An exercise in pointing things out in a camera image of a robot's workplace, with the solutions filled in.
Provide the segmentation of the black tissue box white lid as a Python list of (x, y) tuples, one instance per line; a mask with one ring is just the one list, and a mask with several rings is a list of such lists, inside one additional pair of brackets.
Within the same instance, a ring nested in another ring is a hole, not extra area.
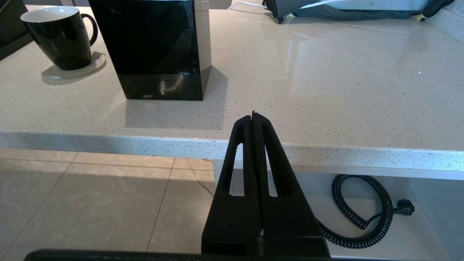
[(88, 0), (126, 99), (202, 101), (209, 0)]

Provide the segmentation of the black serving tray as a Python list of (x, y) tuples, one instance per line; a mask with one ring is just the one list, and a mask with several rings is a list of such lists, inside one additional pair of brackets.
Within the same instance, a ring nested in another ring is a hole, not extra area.
[(9, 42), (2, 42), (0, 40), (0, 61), (8, 57), (9, 55), (15, 53), (24, 46), (28, 45), (32, 41), (33, 38), (30, 36), (29, 33), (20, 35), (16, 39), (13, 39)]

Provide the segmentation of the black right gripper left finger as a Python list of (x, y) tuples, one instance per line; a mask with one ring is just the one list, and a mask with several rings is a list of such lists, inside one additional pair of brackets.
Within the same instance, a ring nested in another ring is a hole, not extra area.
[[(235, 156), (243, 146), (244, 196), (230, 194)], [(253, 165), (251, 117), (233, 126), (209, 215), (202, 233), (202, 254), (255, 254), (262, 230), (260, 196)]]

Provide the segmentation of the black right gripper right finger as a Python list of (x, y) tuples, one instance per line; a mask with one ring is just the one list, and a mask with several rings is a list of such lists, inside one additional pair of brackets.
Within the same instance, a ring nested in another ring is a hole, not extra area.
[(253, 113), (265, 255), (328, 255), (315, 216), (270, 122)]

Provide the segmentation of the silver microwave oven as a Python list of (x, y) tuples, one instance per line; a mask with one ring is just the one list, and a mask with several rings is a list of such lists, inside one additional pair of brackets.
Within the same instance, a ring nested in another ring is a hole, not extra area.
[(429, 0), (322, 0), (301, 9), (328, 5), (338, 10), (420, 11)]

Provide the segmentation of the black mug white inside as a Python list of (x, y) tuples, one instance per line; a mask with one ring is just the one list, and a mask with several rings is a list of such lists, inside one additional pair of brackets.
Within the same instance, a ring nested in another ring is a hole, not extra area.
[(42, 52), (59, 69), (78, 70), (91, 64), (97, 40), (95, 19), (76, 7), (54, 6), (28, 11), (21, 21)]

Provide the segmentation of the black organizer box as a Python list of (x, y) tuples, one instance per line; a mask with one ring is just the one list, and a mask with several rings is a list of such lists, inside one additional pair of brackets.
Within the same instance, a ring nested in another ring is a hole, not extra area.
[(28, 33), (20, 18), (27, 11), (22, 0), (0, 0), (0, 47)]

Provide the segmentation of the round white coaster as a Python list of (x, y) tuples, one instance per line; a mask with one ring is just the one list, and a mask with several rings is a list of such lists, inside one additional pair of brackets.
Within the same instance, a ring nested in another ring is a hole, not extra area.
[(80, 69), (62, 70), (53, 65), (42, 71), (42, 80), (47, 83), (61, 83), (80, 80), (101, 70), (106, 64), (106, 55), (95, 51), (91, 55), (91, 62)]

